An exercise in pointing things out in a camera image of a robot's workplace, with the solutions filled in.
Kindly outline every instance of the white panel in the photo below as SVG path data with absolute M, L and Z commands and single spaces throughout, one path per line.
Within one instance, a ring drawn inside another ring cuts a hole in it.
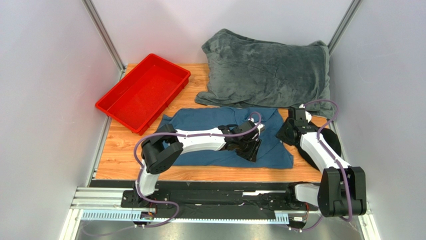
M 285 44 L 328 44 L 351 0 L 93 2 L 124 62 L 154 53 L 175 63 L 205 63 L 201 46 L 223 28 Z
M 382 239 L 424 239 L 426 1 L 364 0 L 332 55 L 348 161 Z
M 1 239 L 56 240 L 119 71 L 79 0 L 0 3 Z

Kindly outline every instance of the wood grain surface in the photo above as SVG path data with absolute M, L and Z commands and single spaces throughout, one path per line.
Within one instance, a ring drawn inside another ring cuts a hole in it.
M 136 64 L 129 64 L 127 71 L 131 71 Z M 158 119 L 144 133 L 155 132 L 163 114 L 173 116 L 182 108 L 205 108 L 205 105 L 194 102 L 200 91 L 207 90 L 209 81 L 209 67 L 207 64 L 179 64 L 189 70 L 191 77 L 188 85 L 164 110 Z M 288 116 L 286 109 L 279 109 L 285 120 Z M 317 125 L 326 122 L 325 118 L 314 116 L 312 121 Z M 112 120 L 106 143 L 96 173 L 96 179 L 134 180 L 139 172 L 139 165 L 133 157 L 135 143 L 141 138 L 129 129 Z M 320 182 L 321 174 L 311 167 L 298 153 L 294 146 L 284 145 L 294 156 L 292 169 L 270 168 L 241 168 L 222 166 L 172 166 L 160 174 L 160 180 L 168 181 L 233 181 L 233 182 Z

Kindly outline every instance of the red plastic tray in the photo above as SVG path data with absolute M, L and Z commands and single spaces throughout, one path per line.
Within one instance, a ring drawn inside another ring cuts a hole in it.
M 149 54 L 95 106 L 142 135 L 184 89 L 190 75 L 190 71 Z

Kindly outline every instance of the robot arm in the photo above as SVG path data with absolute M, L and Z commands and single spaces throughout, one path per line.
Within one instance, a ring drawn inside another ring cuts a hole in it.
M 312 158 L 322 173 L 320 185 L 312 183 L 292 184 L 289 192 L 294 202 L 306 202 L 318 206 L 324 217 L 348 215 L 347 196 L 343 175 L 336 160 L 344 168 L 348 181 L 353 215 L 363 215 L 367 211 L 366 176 L 361 167 L 352 167 L 338 156 L 324 140 L 322 134 L 317 138 L 318 128 L 309 125 L 311 115 L 304 108 L 290 108 L 276 137 L 289 145 L 298 145 Z
M 171 124 L 162 126 L 157 133 L 177 133 L 182 136 L 157 136 L 143 142 L 141 147 L 144 167 L 139 182 L 140 193 L 144 196 L 154 193 L 160 174 L 167 171 L 181 154 L 202 150 L 235 150 L 238 156 L 250 162 L 256 162 L 258 149 L 262 142 L 259 135 L 265 126 L 260 123 L 256 130 L 248 134 L 232 136 L 247 132 L 255 126 L 253 119 L 249 119 L 239 126 L 222 125 L 203 131 L 174 129 Z
M 319 186 L 306 182 L 289 184 L 287 193 L 290 195 L 290 201 L 318 206 L 324 217 L 347 216 L 348 199 L 343 184 L 344 177 L 346 177 L 352 215 L 365 214 L 367 197 L 366 177 L 363 169 L 350 166 L 341 159 L 320 134 L 322 144 L 328 148 L 331 154 L 325 150 L 317 139 L 318 128 L 308 124 L 312 116 L 304 108 L 290 108 L 288 112 L 288 118 L 276 137 L 291 146 L 300 146 L 309 154 L 322 173 Z M 143 196 L 151 195 L 155 191 L 159 174 L 168 170 L 180 154 L 201 150 L 235 150 L 238 156 L 256 162 L 256 155 L 261 144 L 259 134 L 264 126 L 260 124 L 255 131 L 238 137 L 232 136 L 247 132 L 254 127 L 252 119 L 240 126 L 219 126 L 205 131 L 182 131 L 174 129 L 171 124 L 164 125 L 157 132 L 180 133 L 183 136 L 155 136 L 142 143 L 144 169 L 139 182 L 140 193 Z M 204 136 L 184 137 L 193 134 Z M 342 164 L 345 176 L 342 175 L 336 160 Z

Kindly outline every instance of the purple cable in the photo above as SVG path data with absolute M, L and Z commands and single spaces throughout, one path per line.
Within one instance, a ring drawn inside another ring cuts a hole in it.
M 326 146 L 326 144 L 320 139 L 320 134 L 321 131 L 327 126 L 329 125 L 332 121 L 334 121 L 337 118 L 337 115 L 339 114 L 339 106 L 337 105 L 337 103 L 335 103 L 332 100 L 328 100 L 328 99 L 317 99 L 317 100 L 313 100 L 310 101 L 308 103 L 305 103 L 303 106 L 307 106 L 309 104 L 314 104 L 314 103 L 318 103 L 318 102 L 329 102 L 332 103 L 335 108 L 336 108 L 336 112 L 334 113 L 333 117 L 330 118 L 330 120 L 328 120 L 324 125 L 322 125 L 318 131 L 316 132 L 316 139 L 318 139 L 319 144 L 321 144 L 321 146 L 325 149 L 325 151 L 328 153 L 328 155 L 330 155 L 330 157 L 332 157 L 334 159 L 334 161 L 336 162 L 336 164 L 338 165 L 338 167 L 340 168 L 340 172 L 343 176 L 343 184 L 344 184 L 344 192 L 346 194 L 346 200 L 347 200 L 347 210 L 348 210 L 348 216 L 347 219 L 344 217 L 340 217 L 342 220 L 346 221 L 346 222 L 350 222 L 352 221 L 352 201 L 351 201 L 351 193 L 349 192 L 349 184 L 348 184 L 348 178 L 346 177 L 346 173 L 345 173 L 345 169 L 343 168 L 342 164 L 340 163 L 340 161 L 337 159 L 337 157 L 332 153 L 332 151 Z
M 311 231 L 311 230 L 312 230 L 312 229 L 314 229 L 316 226 L 318 226 L 318 224 L 320 224 L 320 222 L 321 222 L 321 220 L 323 220 L 323 218 L 324 218 L 324 216 L 323 216 L 323 215 L 321 215 L 321 216 L 319 217 L 318 221 L 316 221 L 316 223 L 315 223 L 314 225 L 312 225 L 312 226 L 310 226 L 310 227 L 308 227 L 308 228 L 306 228 L 306 229 L 302 229 L 302 232 L 308 232 L 308 231 Z
M 241 137 L 241 136 L 244 136 L 246 134 L 249 134 L 249 133 L 253 132 L 261 124 L 262 115 L 260 113 L 258 113 L 257 111 L 254 111 L 254 112 L 250 113 L 249 118 L 251 118 L 253 116 L 253 114 L 256 114 L 259 117 L 259 120 L 258 120 L 257 124 L 252 129 L 250 129 L 248 131 L 245 131 L 245 132 L 237 133 L 237 134 L 195 133 L 195 134 L 185 135 L 185 134 L 180 134 L 180 133 L 175 133 L 175 132 L 156 132 L 156 133 L 144 136 L 139 141 L 137 141 L 137 143 L 134 145 L 134 148 L 133 148 L 134 159 L 140 164 L 140 171 L 139 171 L 139 175 L 137 176 L 136 186 L 135 186 L 137 194 L 142 199 L 144 199 L 145 201 L 150 202 L 150 203 L 154 203 L 154 204 L 171 204 L 171 205 L 176 206 L 176 212 L 169 219 L 167 219 L 167 220 L 165 220 L 163 222 L 154 224 L 154 225 L 145 225 L 144 226 L 145 228 L 159 227 L 159 226 L 165 225 L 168 222 L 170 222 L 172 219 L 174 219 L 178 215 L 178 213 L 179 213 L 179 205 L 176 202 L 174 202 L 174 201 L 152 200 L 152 199 L 149 199 L 149 198 L 145 197 L 144 195 L 142 195 L 141 190 L 140 190 L 140 181 L 141 181 L 142 173 L 144 171 L 145 166 L 142 163 L 142 161 L 139 160 L 138 153 L 137 153 L 138 147 L 142 144 L 142 142 L 145 141 L 148 138 L 155 137 L 155 136 L 176 136 L 176 137 L 184 137 L 184 138 L 194 138 L 194 137 L 204 137 L 204 136 L 227 137 L 227 138 L 229 138 L 229 137 Z
M 158 201 L 158 200 L 152 200 L 147 198 L 146 196 L 142 195 L 141 190 L 139 188 L 139 182 L 141 181 L 141 176 L 142 173 L 144 171 L 144 168 L 142 167 L 139 171 L 139 175 L 137 176 L 137 180 L 136 180 L 136 191 L 137 194 L 145 201 L 153 203 L 153 204 L 171 204 L 171 205 L 175 205 L 176 206 L 176 211 L 174 212 L 173 216 L 171 216 L 169 219 L 162 221 L 160 223 L 154 224 L 154 225 L 145 225 L 145 228 L 155 228 L 155 227 L 159 227 L 159 226 L 163 226 L 165 224 L 167 224 L 168 222 L 170 222 L 172 219 L 174 219 L 178 213 L 179 213 L 179 204 L 177 204 L 174 201 Z

